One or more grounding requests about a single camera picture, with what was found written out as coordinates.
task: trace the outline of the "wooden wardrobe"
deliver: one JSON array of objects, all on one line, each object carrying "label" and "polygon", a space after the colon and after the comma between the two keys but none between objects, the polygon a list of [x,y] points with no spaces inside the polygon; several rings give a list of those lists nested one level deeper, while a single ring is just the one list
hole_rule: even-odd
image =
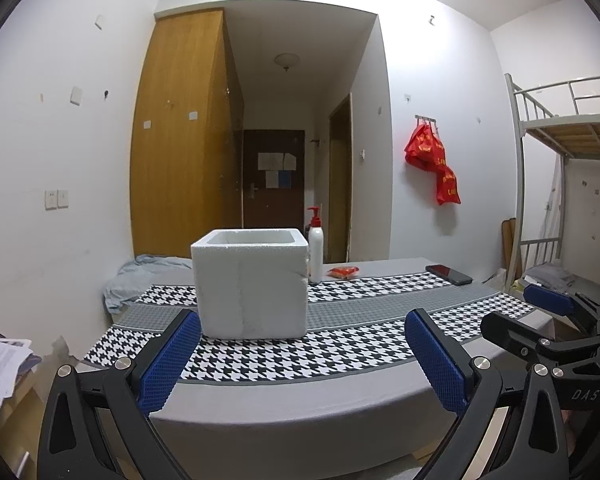
[{"label": "wooden wardrobe", "polygon": [[158,20],[131,139],[136,255],[190,258],[212,229],[241,226],[243,111],[224,11]]}]

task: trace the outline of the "smartphone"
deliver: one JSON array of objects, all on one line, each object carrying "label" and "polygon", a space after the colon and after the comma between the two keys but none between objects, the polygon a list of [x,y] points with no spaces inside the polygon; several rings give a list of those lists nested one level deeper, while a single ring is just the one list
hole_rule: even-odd
[{"label": "smartphone", "polygon": [[468,285],[474,280],[471,276],[467,276],[457,270],[449,269],[449,267],[445,267],[444,265],[428,265],[425,267],[425,270],[454,285]]}]

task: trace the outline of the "styrofoam box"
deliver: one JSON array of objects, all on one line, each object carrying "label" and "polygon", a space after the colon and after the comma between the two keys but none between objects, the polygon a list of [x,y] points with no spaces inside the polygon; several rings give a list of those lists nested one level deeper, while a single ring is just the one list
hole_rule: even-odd
[{"label": "styrofoam box", "polygon": [[191,258],[206,336],[306,334],[308,243],[298,229],[211,231],[191,245]]}]

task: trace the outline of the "houndstooth pattern cloth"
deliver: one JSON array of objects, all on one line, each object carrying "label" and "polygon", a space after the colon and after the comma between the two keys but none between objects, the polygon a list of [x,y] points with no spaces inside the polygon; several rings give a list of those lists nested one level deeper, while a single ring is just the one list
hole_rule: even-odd
[{"label": "houndstooth pattern cloth", "polygon": [[[414,290],[428,290],[449,282],[430,274],[405,274],[383,278],[359,278],[350,281],[310,283],[309,303],[324,301],[358,300],[389,294],[404,294]],[[136,303],[158,306],[196,306],[196,288],[191,285],[152,285]]]},{"label": "houndstooth pattern cloth", "polygon": [[[513,319],[535,308],[507,294],[430,314],[449,336],[464,342],[480,335],[489,312]],[[136,357],[156,333],[110,328],[85,356],[104,367],[122,356]],[[310,380],[395,365],[413,358],[404,338],[404,319],[309,332],[295,340],[218,340],[202,336],[182,371],[189,381],[253,382]]]}]

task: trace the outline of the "white bottle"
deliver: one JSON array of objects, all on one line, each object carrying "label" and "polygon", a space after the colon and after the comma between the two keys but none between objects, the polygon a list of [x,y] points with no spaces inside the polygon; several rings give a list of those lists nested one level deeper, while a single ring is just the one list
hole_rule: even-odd
[{"label": "white bottle", "polygon": [[318,216],[319,207],[308,208],[314,212],[311,218],[309,230],[309,281],[320,283],[322,281],[322,252],[324,247],[324,234],[322,233],[322,221]]}]

